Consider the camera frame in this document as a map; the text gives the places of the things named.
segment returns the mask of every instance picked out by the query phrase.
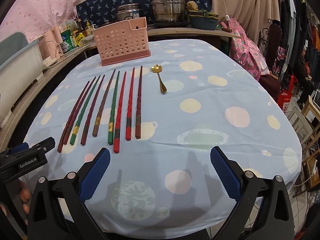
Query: blue polka dot tablecloth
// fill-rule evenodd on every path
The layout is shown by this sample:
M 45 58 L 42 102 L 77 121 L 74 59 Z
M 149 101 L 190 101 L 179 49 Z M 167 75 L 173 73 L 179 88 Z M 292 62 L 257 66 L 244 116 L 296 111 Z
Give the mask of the blue polka dot tablecloth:
M 85 202 L 103 231 L 143 239 L 166 239 L 215 225 L 230 214 L 230 199 L 211 165 L 210 150 L 219 145 L 243 170 L 272 179 L 281 175 L 290 188 L 301 167 L 301 145 L 278 105 L 241 66 L 200 40 L 150 42 L 151 56 L 101 66 L 99 55 L 83 61 L 63 80 L 33 121 L 25 141 L 29 145 L 52 136 L 58 145 L 74 103 L 87 81 L 105 74 L 93 111 L 87 143 L 80 145 L 85 111 L 74 146 L 47 153 L 48 164 L 24 177 L 31 190 L 37 179 L 63 178 L 91 161 L 102 147 L 111 162 L 93 197 Z M 151 66 L 162 65 L 160 76 L 167 94 L 160 93 Z M 126 110 L 132 68 L 135 118 L 140 66 L 142 78 L 141 139 L 125 140 Z M 113 70 L 127 78 L 121 120 L 120 153 L 107 143 L 108 123 L 116 75 L 111 83 L 99 134 L 92 129 Z M 60 200 L 66 218 L 70 213 Z

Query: green chopstick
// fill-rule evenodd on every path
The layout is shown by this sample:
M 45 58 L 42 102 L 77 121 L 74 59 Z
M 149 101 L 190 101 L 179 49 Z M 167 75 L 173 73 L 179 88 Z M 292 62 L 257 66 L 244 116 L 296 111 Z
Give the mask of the green chopstick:
M 108 144 L 110 145 L 113 145 L 113 139 L 114 139 L 113 123 L 115 122 L 116 99 L 117 99 L 119 76 L 120 76 L 120 71 L 118 71 L 118 75 L 117 75 L 116 86 L 115 86 L 115 91 L 113 92 L 111 112 L 110 112 L 109 130 L 108 130 Z
M 99 79 L 100 79 L 100 76 L 98 77 L 97 81 L 96 81 L 95 84 L 93 85 L 93 87 L 92 87 L 92 89 L 91 89 L 91 91 L 90 91 L 90 93 L 89 93 L 89 95 L 88 95 L 88 97 L 87 97 L 87 99 L 86 99 L 86 101 L 85 101 L 82 109 L 81 109 L 81 112 L 80 112 L 80 114 L 79 114 L 78 120 L 77 120 L 77 122 L 76 122 L 76 125 L 75 125 L 75 127 L 74 127 L 74 129 L 73 129 L 73 132 L 72 132 L 72 135 L 71 135 L 71 139 L 70 139 L 70 144 L 71 144 L 71 145 L 74 145 L 74 144 L 75 144 L 76 137 L 77 137 L 77 134 L 78 134 L 78 130 L 79 130 L 79 127 L 80 127 L 80 124 L 81 124 L 81 121 L 82 121 L 82 118 L 83 118 L 85 109 L 86 109 L 86 107 L 87 107 L 87 105 L 88 105 L 88 103 L 89 103 L 89 101 L 90 101 L 90 97 L 92 96 L 93 91 L 94 91 L 94 89 L 96 88 L 96 85 L 97 85 Z

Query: person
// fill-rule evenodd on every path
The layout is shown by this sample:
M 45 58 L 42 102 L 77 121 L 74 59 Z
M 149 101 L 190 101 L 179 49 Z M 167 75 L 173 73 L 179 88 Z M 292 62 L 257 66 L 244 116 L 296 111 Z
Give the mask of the person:
M 27 203 L 30 200 L 31 193 L 27 189 L 27 186 L 23 181 L 20 180 L 19 182 L 20 182 L 20 189 L 21 189 L 20 197 L 21 197 L 21 201 L 22 201 L 22 207 L 23 207 L 23 210 L 26 213 L 26 215 L 28 215 L 29 214 L 29 205 Z M 3 213 L 7 216 L 8 211 L 6 210 L 5 206 L 3 204 L 0 204 L 0 207 L 3 211 Z
M 308 100 L 308 96 L 310 96 L 314 90 L 313 84 L 311 83 L 311 81 L 308 80 L 306 61 L 304 58 L 306 50 L 307 48 L 304 46 L 301 56 L 296 60 L 292 68 L 292 73 L 297 78 L 301 87 L 303 88 L 303 92 L 297 101 L 297 104 L 301 110 L 303 108 L 303 103 L 305 103 Z

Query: perforated plastic basket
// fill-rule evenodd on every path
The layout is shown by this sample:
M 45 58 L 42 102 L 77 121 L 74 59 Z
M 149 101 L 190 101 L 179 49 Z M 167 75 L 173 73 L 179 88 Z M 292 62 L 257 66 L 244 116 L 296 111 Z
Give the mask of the perforated plastic basket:
M 151 55 L 145 17 L 100 27 L 93 35 L 102 66 Z

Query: human hand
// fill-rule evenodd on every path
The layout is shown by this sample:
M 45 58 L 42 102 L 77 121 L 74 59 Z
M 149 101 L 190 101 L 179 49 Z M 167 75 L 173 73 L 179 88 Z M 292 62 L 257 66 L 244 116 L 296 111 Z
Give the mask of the human hand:
M 20 189 L 21 189 L 20 198 L 21 198 L 21 201 L 23 203 L 22 207 L 23 207 L 23 210 L 25 211 L 26 215 L 28 215 L 30 208 L 29 208 L 29 205 L 27 204 L 27 202 L 30 200 L 31 193 L 27 189 L 27 186 L 23 181 L 19 180 L 19 183 L 20 183 Z M 6 210 L 4 205 L 0 204 L 0 207 L 1 207 L 2 211 L 4 212 L 4 214 L 7 216 L 8 215 L 8 211 Z

